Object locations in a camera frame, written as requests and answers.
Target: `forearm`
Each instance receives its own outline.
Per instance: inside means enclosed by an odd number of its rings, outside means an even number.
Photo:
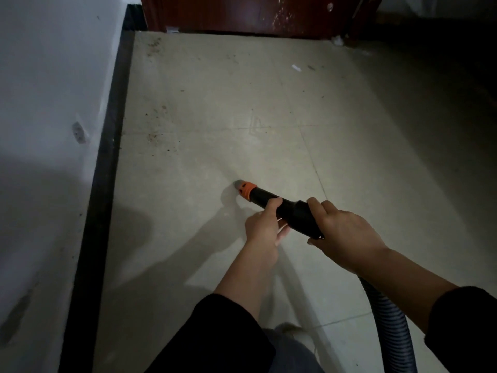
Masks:
[[[277,258],[274,245],[245,244],[214,293],[235,301],[258,320],[262,297]]]
[[[457,288],[390,249],[380,249],[364,259],[358,264],[356,273],[386,295],[425,333],[435,301]]]

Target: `white debris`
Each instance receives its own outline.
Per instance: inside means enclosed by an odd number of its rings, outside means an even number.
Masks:
[[[337,35],[336,37],[332,38],[332,43],[335,46],[343,46],[343,39],[341,38],[341,36]]]

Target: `gray pants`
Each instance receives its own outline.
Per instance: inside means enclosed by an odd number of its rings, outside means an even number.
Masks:
[[[269,373],[324,373],[305,345],[275,330],[264,329],[264,333],[276,349]]]

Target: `wooden door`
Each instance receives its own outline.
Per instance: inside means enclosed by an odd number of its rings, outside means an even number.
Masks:
[[[142,0],[148,29],[330,38],[359,0]]]

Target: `vacuum cleaner hose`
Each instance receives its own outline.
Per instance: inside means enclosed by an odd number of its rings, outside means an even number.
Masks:
[[[243,198],[263,208],[270,199],[278,197],[250,182],[239,180],[234,185]],[[292,229],[314,239],[323,238],[306,202],[283,199],[276,214]],[[362,278],[359,280],[373,311],[385,373],[416,373],[418,369],[406,316],[369,282]]]
[[[416,373],[406,315],[369,282],[359,278],[373,311],[385,373]]]

